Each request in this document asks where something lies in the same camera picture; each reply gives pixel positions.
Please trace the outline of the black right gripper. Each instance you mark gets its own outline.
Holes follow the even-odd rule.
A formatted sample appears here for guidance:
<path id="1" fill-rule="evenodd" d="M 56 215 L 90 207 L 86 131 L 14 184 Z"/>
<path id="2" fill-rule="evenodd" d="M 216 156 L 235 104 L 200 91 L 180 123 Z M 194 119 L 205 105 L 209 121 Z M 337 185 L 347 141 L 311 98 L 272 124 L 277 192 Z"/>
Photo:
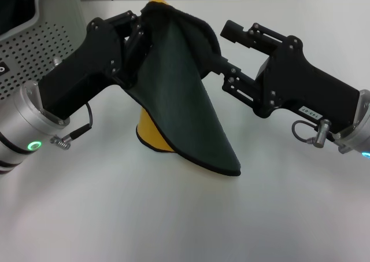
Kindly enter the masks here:
<path id="1" fill-rule="evenodd" d="M 287 109 L 314 123 L 329 120 L 332 132 L 353 124 L 360 92 L 311 65 L 298 38 L 283 36 L 259 23 L 245 31 L 231 20 L 220 36 L 269 56 L 256 78 L 259 102 L 254 79 L 224 57 L 215 60 L 214 72 L 224 75 L 223 91 L 254 108 L 257 116 L 267 118 L 275 109 Z"/>

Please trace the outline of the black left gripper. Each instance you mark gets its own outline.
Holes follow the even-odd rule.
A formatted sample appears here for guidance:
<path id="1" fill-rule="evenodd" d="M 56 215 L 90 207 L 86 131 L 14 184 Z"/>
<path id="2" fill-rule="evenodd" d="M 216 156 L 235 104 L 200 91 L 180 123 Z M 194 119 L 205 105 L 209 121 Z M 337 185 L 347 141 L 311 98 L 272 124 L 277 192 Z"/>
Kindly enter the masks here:
<path id="1" fill-rule="evenodd" d="M 128 38 L 123 55 L 121 38 Z M 39 81 L 42 107 L 67 119 L 105 88 L 135 84 L 151 46 L 140 16 L 131 10 L 93 19 L 81 46 Z"/>

